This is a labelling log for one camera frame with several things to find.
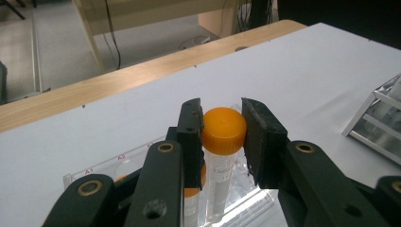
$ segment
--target white tabletop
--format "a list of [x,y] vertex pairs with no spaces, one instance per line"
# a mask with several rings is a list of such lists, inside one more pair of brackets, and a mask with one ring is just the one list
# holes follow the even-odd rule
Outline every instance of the white tabletop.
[[341,133],[373,89],[400,72],[401,51],[318,24],[5,131],[0,226],[41,225],[63,191],[63,175],[166,134],[194,97],[205,112],[242,97],[262,101],[290,140],[317,144],[346,176],[375,186],[401,167]]

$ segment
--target test tube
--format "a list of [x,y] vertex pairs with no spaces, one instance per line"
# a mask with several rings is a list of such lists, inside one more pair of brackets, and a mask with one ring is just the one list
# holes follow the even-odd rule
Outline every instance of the test tube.
[[243,116],[230,108],[218,107],[203,117],[205,147],[206,221],[216,223],[224,215],[236,153],[242,148],[247,130]]
[[[204,187],[206,181],[206,165],[203,165],[201,172],[201,186]],[[198,188],[183,189],[183,226],[198,227],[200,190]]]

